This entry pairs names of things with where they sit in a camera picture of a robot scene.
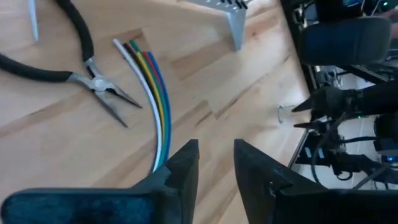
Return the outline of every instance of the pliers handle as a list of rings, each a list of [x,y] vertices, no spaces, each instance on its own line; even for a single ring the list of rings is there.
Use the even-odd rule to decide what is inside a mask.
[[[93,40],[91,39],[86,22],[70,0],[55,0],[55,2],[57,2],[75,26],[80,38],[82,59],[83,62],[86,62],[94,56]],[[19,63],[3,54],[0,54],[0,68],[20,77],[45,82],[66,82],[73,74],[73,72],[69,71],[61,72],[34,68]]]

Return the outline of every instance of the green wire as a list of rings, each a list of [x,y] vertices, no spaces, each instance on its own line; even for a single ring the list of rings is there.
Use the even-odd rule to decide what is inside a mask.
[[[142,52],[141,49],[138,47],[138,45],[136,44],[136,42],[134,40],[130,40],[129,41],[130,45],[134,48],[134,50],[136,52]],[[166,149],[166,139],[168,139],[169,137],[169,132],[167,131],[167,126],[169,125],[169,121],[167,120],[167,118],[169,117],[168,111],[167,111],[167,107],[166,107],[166,102],[165,102],[165,96],[164,93],[162,91],[162,88],[160,87],[160,83],[156,77],[155,71],[153,71],[152,66],[150,65],[150,63],[148,62],[147,58],[143,55],[144,61],[147,65],[147,67],[149,68],[150,74],[152,75],[152,78],[155,81],[155,85],[156,85],[156,89],[157,91],[160,93],[160,100],[162,103],[162,107],[163,107],[163,111],[164,111],[164,121],[165,121],[165,136],[164,138],[162,138],[162,152],[161,152],[161,156],[160,156],[160,163],[159,166],[163,165],[163,162],[165,161],[165,153],[167,151]]]

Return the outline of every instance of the silver metal stand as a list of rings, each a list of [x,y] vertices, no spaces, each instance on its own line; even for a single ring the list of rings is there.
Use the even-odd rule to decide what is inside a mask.
[[[244,41],[246,10],[252,0],[187,0],[188,2],[227,12],[229,26],[236,50],[241,50]]]

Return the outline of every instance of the bundle of colored wires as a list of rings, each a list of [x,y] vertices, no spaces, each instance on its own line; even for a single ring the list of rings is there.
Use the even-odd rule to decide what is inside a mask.
[[[152,171],[155,172],[169,157],[172,133],[169,94],[152,52],[142,52],[134,40],[123,45],[118,40],[114,40],[114,43],[138,76],[154,112],[157,152]]]

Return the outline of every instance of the wood grain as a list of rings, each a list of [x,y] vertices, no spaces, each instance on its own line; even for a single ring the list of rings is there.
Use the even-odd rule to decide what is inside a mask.
[[[236,185],[233,140],[287,165],[303,131],[278,123],[277,105],[308,96],[278,0],[255,0],[244,48],[235,52],[224,14],[176,0],[73,1],[85,18],[99,69],[136,99],[115,100],[124,129],[92,94],[72,84],[0,72],[0,202],[31,187],[129,187],[154,159],[152,111],[112,44],[137,39],[153,51],[169,89],[171,154],[199,139],[194,223],[247,223]],[[51,0],[37,1],[33,42],[25,0],[0,2],[0,52],[29,65],[86,73],[73,26]],[[304,114],[297,121],[305,121]]]

